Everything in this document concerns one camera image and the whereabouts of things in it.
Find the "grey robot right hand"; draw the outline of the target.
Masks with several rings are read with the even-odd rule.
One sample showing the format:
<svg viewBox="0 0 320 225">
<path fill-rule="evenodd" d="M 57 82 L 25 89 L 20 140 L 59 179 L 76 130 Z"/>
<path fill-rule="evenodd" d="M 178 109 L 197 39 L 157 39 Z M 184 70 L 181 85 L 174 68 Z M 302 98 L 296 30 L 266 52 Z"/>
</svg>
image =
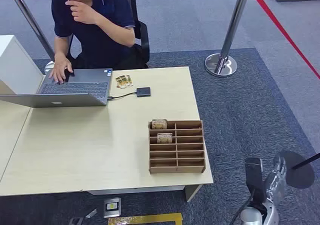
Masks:
<svg viewBox="0 0 320 225">
<path fill-rule="evenodd" d="M 285 197 L 287 186 L 287 164 L 285 159 L 277 154 L 273 159 L 273 169 L 265 180 L 266 196 L 275 205 L 278 205 Z"/>
</svg>

